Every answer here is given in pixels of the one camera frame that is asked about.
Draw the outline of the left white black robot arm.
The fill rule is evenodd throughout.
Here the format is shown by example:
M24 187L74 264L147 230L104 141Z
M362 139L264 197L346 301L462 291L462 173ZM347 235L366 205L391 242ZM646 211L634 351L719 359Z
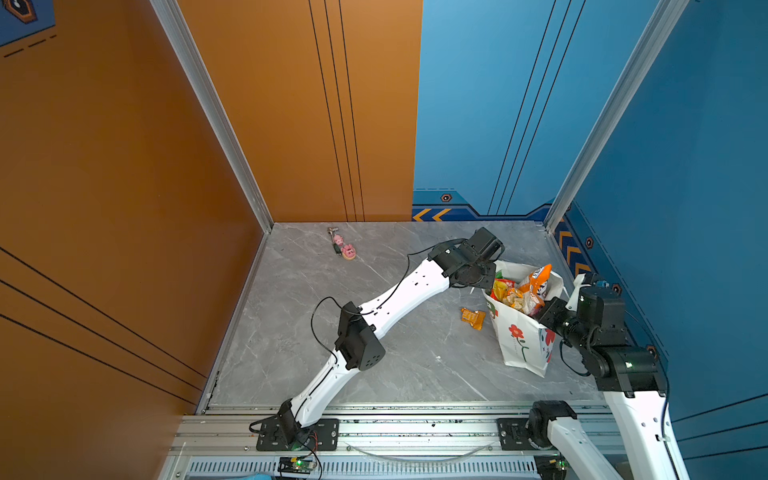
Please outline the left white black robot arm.
M415 308L451 288L491 289L504 244L481 227L470 238L443 241L422 252L426 258L408 267L392 288L361 305L339 307L338 336L328 349L329 359L308 386L278 410L278 424L288 439L315 425L354 376L384 358L382 339Z

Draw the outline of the white floral paper bag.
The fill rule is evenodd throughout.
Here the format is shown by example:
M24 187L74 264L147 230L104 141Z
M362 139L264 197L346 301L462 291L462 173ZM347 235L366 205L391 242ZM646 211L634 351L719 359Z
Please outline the white floral paper bag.
M497 261L495 265L496 278L513 280L517 289L526 281L529 274L543 267L506 261ZM491 289L484 293L484 298L504 363L507 366L525 369L540 377L545 376L554 348L555 333L535 319L535 315L540 310L533 316L528 316L504 305L501 301L494 300L490 296ZM552 270L545 302L561 297L563 291L563 279Z

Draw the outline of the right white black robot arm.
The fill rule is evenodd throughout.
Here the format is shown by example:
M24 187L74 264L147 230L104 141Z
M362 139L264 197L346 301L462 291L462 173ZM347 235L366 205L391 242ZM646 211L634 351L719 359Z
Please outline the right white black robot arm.
M686 479L669 415L666 373L654 349L631 344L625 317L623 299L605 280L580 274L570 298L547 301L538 320L580 353L618 426L633 477ZM556 449L579 478L618 478L566 402L535 402L527 430L532 445Z

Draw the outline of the orange snack bag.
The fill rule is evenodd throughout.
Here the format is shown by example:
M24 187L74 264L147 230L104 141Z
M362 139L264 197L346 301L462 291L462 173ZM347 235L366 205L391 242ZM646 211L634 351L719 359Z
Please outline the orange snack bag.
M545 305L545 294L548 290L548 282L552 273L552 266L545 265L534 270L528 275L526 281L520 286L522 294L522 312L533 316Z

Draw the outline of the small orange snack packet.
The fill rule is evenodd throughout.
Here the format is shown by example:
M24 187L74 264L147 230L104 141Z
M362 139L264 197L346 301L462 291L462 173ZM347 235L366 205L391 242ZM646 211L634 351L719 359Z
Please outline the small orange snack packet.
M526 292L522 292L517 288L509 288L504 295L501 302L515 310L525 312L526 309Z

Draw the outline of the red yellow snack packet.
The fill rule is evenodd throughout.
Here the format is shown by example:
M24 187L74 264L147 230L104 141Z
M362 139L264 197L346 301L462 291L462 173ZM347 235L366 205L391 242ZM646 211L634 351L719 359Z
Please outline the red yellow snack packet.
M515 290L515 282L505 278L496 278L494 280L490 296L496 301L503 301Z

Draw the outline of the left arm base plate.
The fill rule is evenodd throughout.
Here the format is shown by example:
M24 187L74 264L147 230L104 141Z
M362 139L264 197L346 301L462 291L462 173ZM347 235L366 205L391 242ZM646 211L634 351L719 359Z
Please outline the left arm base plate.
M257 420L249 425L256 436L258 451L335 451L339 440L339 420L322 418L308 428L286 430L275 416Z

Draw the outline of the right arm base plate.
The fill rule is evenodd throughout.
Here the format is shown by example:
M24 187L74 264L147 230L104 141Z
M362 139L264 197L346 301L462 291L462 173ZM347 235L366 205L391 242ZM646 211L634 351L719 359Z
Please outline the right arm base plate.
M499 418L496 420L500 447L503 451L550 450L552 444L544 438L536 440L524 418Z

